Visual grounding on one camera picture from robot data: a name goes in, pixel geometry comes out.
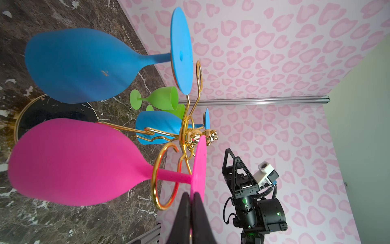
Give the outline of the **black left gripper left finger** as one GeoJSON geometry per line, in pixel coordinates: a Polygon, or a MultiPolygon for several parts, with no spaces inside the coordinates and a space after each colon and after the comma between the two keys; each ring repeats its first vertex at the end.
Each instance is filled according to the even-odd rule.
{"type": "Polygon", "coordinates": [[[166,244],[189,244],[191,229],[191,199],[187,192],[182,194],[180,205],[166,244]]]}

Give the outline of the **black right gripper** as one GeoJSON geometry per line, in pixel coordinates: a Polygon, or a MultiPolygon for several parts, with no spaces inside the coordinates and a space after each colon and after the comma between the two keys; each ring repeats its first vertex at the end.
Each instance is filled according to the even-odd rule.
{"type": "Polygon", "coordinates": [[[249,169],[230,148],[225,150],[222,175],[234,200],[256,195],[260,190],[249,169]]]}

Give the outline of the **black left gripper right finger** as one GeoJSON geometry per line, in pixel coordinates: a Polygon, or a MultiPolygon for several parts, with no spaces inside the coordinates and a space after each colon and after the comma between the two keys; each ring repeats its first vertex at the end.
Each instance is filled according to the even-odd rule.
{"type": "Polygon", "coordinates": [[[193,195],[191,203],[191,227],[193,244],[217,244],[198,192],[193,195]]]}

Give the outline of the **green wine glass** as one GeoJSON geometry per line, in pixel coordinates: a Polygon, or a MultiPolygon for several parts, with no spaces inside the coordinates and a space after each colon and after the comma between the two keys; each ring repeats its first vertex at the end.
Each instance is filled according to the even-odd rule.
{"type": "Polygon", "coordinates": [[[158,88],[146,98],[142,98],[141,93],[136,89],[130,93],[130,104],[135,110],[140,109],[143,101],[149,102],[160,110],[176,110],[178,99],[178,91],[174,86],[158,88]]]}
{"type": "MultiPolygon", "coordinates": [[[[148,105],[146,107],[146,111],[154,111],[153,106],[152,105],[148,105]]],[[[179,104],[176,110],[163,110],[163,111],[171,113],[171,114],[177,116],[178,118],[180,118],[182,120],[183,117],[184,117],[185,105],[184,104],[179,104]]]]}

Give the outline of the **pink wine glass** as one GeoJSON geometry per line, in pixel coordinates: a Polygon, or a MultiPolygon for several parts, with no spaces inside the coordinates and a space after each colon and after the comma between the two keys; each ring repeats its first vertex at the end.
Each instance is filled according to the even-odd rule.
{"type": "Polygon", "coordinates": [[[201,136],[191,174],[160,169],[167,143],[153,165],[124,134],[100,123],[53,119],[38,124],[16,143],[8,163],[8,178],[20,194],[69,206],[108,202],[137,184],[151,181],[158,209],[166,210],[157,182],[189,184],[191,193],[205,194],[207,144],[201,136]]]}

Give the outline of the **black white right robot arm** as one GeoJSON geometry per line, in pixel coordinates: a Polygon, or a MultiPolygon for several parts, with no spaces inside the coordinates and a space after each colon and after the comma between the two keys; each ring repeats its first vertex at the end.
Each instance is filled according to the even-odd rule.
{"type": "Polygon", "coordinates": [[[229,188],[231,202],[235,208],[233,225],[241,228],[242,244],[263,244],[265,235],[287,231],[288,225],[277,196],[279,174],[274,167],[263,162],[258,171],[250,173],[240,157],[232,150],[225,150],[222,175],[229,188]]]}

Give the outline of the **blue wine glass rear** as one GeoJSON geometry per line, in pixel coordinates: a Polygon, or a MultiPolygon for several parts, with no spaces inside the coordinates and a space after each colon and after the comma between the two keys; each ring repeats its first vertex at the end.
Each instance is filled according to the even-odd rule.
{"type": "MultiPolygon", "coordinates": [[[[206,109],[205,116],[206,116],[205,129],[210,129],[210,114],[209,114],[208,109],[206,109]]],[[[148,128],[172,133],[172,134],[179,134],[180,129],[181,129],[181,125],[182,125],[182,120],[171,113],[164,112],[164,111],[143,111],[137,117],[135,127],[137,130],[142,130],[142,131],[144,131],[144,128],[148,127],[148,128]]],[[[136,135],[147,138],[147,139],[152,139],[153,137],[156,137],[156,136],[164,136],[164,135],[159,134],[159,133],[154,133],[154,135],[143,135],[143,134],[137,133],[136,135]]],[[[165,136],[165,137],[168,139],[173,139],[172,136],[165,136]]],[[[138,138],[138,141],[142,145],[167,143],[167,141],[164,139],[156,139],[154,141],[146,141],[146,140],[138,138]]]]}

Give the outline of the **blue wine glass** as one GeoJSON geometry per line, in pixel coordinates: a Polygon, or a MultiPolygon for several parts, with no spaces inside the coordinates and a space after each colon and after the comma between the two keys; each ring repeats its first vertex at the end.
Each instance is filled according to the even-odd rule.
{"type": "Polygon", "coordinates": [[[188,95],[193,82],[193,49],[186,16],[172,14],[171,50],[142,55],[118,38],[90,28],[39,33],[25,49],[25,64],[35,84],[68,104],[110,99],[126,90],[146,66],[171,63],[176,83],[188,95]]]}
{"type": "MultiPolygon", "coordinates": [[[[210,129],[210,114],[209,114],[208,109],[206,109],[205,116],[206,116],[205,129],[210,129]]],[[[179,134],[180,129],[181,129],[181,125],[182,125],[182,120],[171,113],[164,112],[164,111],[143,111],[137,117],[135,127],[137,130],[142,130],[142,131],[144,131],[144,128],[148,127],[148,128],[172,133],[172,134],[179,134]]],[[[156,136],[164,136],[164,135],[159,134],[159,133],[154,133],[154,135],[143,135],[143,134],[137,133],[136,135],[147,138],[147,139],[152,139],[153,137],[156,137],[156,136]]],[[[173,139],[172,136],[165,136],[165,137],[168,139],[173,139]]],[[[146,140],[138,138],[138,141],[142,145],[167,143],[167,141],[164,139],[156,139],[154,141],[146,141],[146,140]]]]}

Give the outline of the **blue wine glass front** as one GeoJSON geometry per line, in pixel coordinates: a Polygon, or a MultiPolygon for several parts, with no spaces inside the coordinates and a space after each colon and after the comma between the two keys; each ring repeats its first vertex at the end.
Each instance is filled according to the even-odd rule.
{"type": "Polygon", "coordinates": [[[146,66],[171,63],[176,83],[188,95],[193,82],[193,49],[186,16],[172,14],[171,50],[142,55],[118,38],[90,28],[39,33],[25,49],[25,64],[35,84],[68,104],[110,99],[126,90],[146,66]]]}

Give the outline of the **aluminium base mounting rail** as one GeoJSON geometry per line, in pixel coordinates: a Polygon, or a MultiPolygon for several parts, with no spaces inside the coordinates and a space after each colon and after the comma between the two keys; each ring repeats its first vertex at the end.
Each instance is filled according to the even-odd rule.
{"type": "Polygon", "coordinates": [[[136,237],[127,244],[158,244],[160,238],[161,223],[158,223],[148,232],[136,237]]]}

